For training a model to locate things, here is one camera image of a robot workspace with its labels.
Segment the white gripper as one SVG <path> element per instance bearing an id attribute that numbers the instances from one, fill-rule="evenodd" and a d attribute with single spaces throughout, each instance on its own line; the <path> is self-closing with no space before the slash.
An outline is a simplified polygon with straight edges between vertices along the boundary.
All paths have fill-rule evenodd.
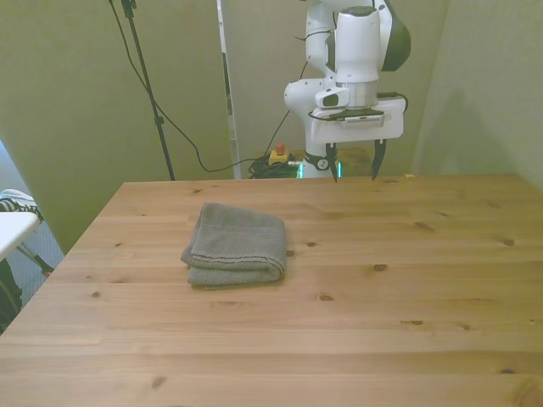
<path id="1" fill-rule="evenodd" d="M 372 179 L 378 177 L 386 154 L 387 141 L 404 132 L 405 99 L 402 96 L 379 99 L 363 110 L 314 109 L 308 114 L 313 142 L 326 143 L 326 158 L 335 182 L 338 181 L 339 142 L 374 141 Z"/>

